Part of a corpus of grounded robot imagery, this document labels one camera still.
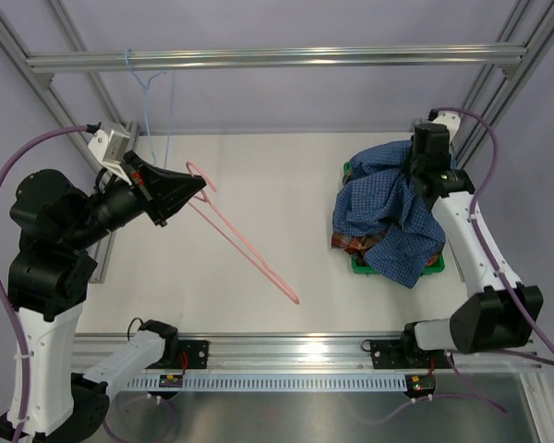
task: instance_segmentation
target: white board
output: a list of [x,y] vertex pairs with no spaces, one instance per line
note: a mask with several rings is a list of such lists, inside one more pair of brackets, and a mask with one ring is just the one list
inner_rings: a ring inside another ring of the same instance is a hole
[[[133,317],[184,332],[394,331],[449,316],[466,295],[448,247],[446,270],[412,290],[382,276],[355,275],[349,257],[330,247],[343,163],[360,150],[408,137],[171,137],[168,169],[185,171],[187,160],[203,168],[219,188],[211,198],[301,302],[290,302],[185,207],[165,228],[144,215],[117,232],[105,283],[90,287],[78,331],[123,332]],[[166,137],[152,138],[152,145],[163,163]],[[140,138],[138,153],[151,160],[147,138]]]

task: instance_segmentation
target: purple cable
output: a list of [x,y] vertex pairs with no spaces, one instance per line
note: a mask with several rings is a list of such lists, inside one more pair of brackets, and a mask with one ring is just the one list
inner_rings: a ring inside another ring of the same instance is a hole
[[[139,401],[144,401],[144,400],[148,400],[148,398],[147,397],[137,397],[137,398],[132,399],[132,400],[126,402],[126,403],[123,403],[121,405],[121,408],[126,408],[127,406],[130,406],[134,403],[137,403]],[[168,410],[168,413],[170,415],[170,418],[168,420],[168,426],[166,427],[166,430],[164,431],[164,434],[161,437],[153,440],[151,443],[163,443],[168,438],[168,436],[173,431],[173,429],[175,428],[175,420],[173,420],[173,415],[176,412],[175,407],[168,400],[165,400],[163,398],[160,398],[160,400],[161,400],[161,403],[164,406],[166,406],[166,408]],[[111,430],[111,428],[109,427],[109,425],[107,424],[106,420],[104,422],[102,422],[102,429],[104,429],[104,432],[106,432],[107,436],[109,436],[113,441],[116,441],[117,443],[132,443],[129,440],[124,440],[121,437],[116,436],[113,433],[113,431]]]
[[470,381],[462,374],[457,367],[455,367],[455,362],[453,361],[453,357],[448,353],[446,355],[447,362],[450,364],[450,366],[453,369],[453,372],[455,375],[462,380],[462,382],[472,391],[474,395],[476,395],[481,401],[486,403],[489,407],[497,411],[498,413],[502,413],[504,415],[507,414],[507,410],[502,407],[500,404],[498,404],[496,401],[491,400],[489,397],[484,395],[480,390],[478,390]]
[[[38,136],[34,138],[30,142],[28,142],[25,146],[20,148],[17,152],[15,152],[14,155],[10,157],[6,162],[6,164],[2,167],[2,169],[0,170],[0,187],[2,187],[2,184],[4,183],[6,176],[8,175],[8,172],[12,169],[15,163],[18,162],[18,160],[26,152],[28,152],[35,146],[39,145],[40,143],[43,143],[45,140],[49,140],[50,138],[62,136],[64,134],[71,134],[74,132],[84,132],[86,130],[87,130],[86,126],[62,127],[61,129],[56,129],[54,131],[47,132],[42,136]],[[15,310],[13,309],[12,305],[8,301],[8,296],[6,295],[6,290],[1,280],[0,280],[0,301],[2,302],[2,305],[6,310],[6,313],[8,314],[8,319],[10,320],[10,324],[12,325],[12,328],[15,331],[15,335],[17,337],[17,342],[18,342],[18,348],[20,349],[21,355],[28,355],[29,346],[27,345],[25,332],[23,331],[22,326],[20,325],[20,321],[18,320]],[[21,359],[21,363],[22,363],[22,388],[21,388],[21,394],[20,394],[20,410],[18,411],[18,419],[25,420],[27,416],[27,407],[29,403],[29,394],[30,394],[29,358]],[[25,425],[24,421],[21,421],[17,425],[15,429],[15,434],[12,437],[13,443],[17,443],[18,440],[20,439],[20,435],[22,434],[24,425]]]
[[[490,168],[488,169],[487,176],[482,182],[482,185],[477,189],[477,191],[474,193],[474,197],[472,198],[472,203],[470,204],[470,216],[473,216],[476,214],[476,204],[478,203],[478,200],[480,199],[480,195],[484,192],[485,188],[487,187],[488,183],[490,182],[490,179],[495,173],[495,169],[497,168],[497,163],[499,161],[499,141],[497,139],[497,134],[495,130],[478,114],[473,113],[472,111],[468,111],[467,109],[463,108],[437,108],[433,111],[449,111],[454,113],[460,113],[465,114],[470,117],[473,117],[475,120],[478,121],[480,125],[482,125],[490,135],[490,138],[492,140],[492,163],[490,164]],[[495,256],[492,254],[492,251],[490,250],[490,247],[488,246],[488,243],[486,239],[484,238],[484,235],[480,231],[480,227],[478,225],[478,220],[476,217],[472,218],[472,227],[474,228],[474,232],[476,233],[476,237],[478,237],[478,241],[480,242],[480,245],[484,249],[485,254],[488,257],[488,260],[490,261],[490,264],[492,265],[493,270],[497,273],[500,281],[505,286],[505,289],[507,290],[507,293],[521,312],[522,316],[524,316],[525,321],[531,326],[531,328],[534,330],[534,332],[537,334],[537,336],[540,338],[541,341],[543,341],[548,349],[554,354],[554,343],[550,340],[548,335],[535,323],[535,321],[532,319],[532,317],[527,312],[527,309],[525,309],[525,306],[523,303],[521,303],[521,300],[519,300],[519,297],[511,287],[511,284],[507,280],[507,276],[500,272],[500,265]],[[516,353],[516,351],[512,351],[513,355],[518,355],[523,358],[529,358],[529,355],[525,353]],[[546,360],[544,359],[542,363],[545,363],[546,365],[552,365],[554,366],[553,360]]]
[[[480,397],[476,394],[470,394],[468,392],[454,393],[454,394],[434,394],[434,395],[431,396],[430,400],[434,401],[434,400],[448,400],[448,399],[478,399],[478,400],[485,401],[484,396]],[[418,399],[415,399],[415,402],[407,401],[406,403],[403,403],[400,406],[398,406],[396,409],[394,409],[391,413],[389,413],[387,416],[385,416],[381,420],[376,420],[376,421],[369,420],[365,417],[362,417],[361,415],[359,415],[358,413],[355,412],[355,410],[353,409],[353,406],[351,405],[349,400],[347,400],[344,396],[343,396],[343,400],[345,402],[345,405],[346,405],[347,409],[349,410],[349,413],[351,413],[351,415],[356,419],[356,421],[358,421],[359,423],[362,423],[363,425],[381,426],[381,425],[385,425],[386,423],[391,421],[396,415],[401,413],[407,407],[412,406],[413,404],[416,404],[416,403],[421,402],[421,401],[428,401],[429,397],[428,396],[427,397],[419,397]],[[499,411],[501,413],[507,413],[501,407],[500,407]]]

